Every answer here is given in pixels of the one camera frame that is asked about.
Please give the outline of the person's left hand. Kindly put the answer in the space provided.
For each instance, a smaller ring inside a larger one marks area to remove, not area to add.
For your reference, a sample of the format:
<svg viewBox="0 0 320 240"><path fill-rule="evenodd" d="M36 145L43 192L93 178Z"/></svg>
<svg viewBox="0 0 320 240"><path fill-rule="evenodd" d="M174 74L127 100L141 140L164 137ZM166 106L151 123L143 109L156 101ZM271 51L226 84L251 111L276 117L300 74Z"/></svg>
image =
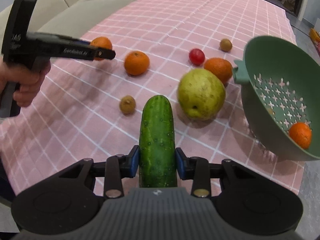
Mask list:
<svg viewBox="0 0 320 240"><path fill-rule="evenodd" d="M51 64L47 62L39 73L35 73L23 65L8 64L1 57L1 93L8 82L20 83L20 88L14 92L12 98L18 106L28 107L40 91L44 78L50 69Z"/></svg>

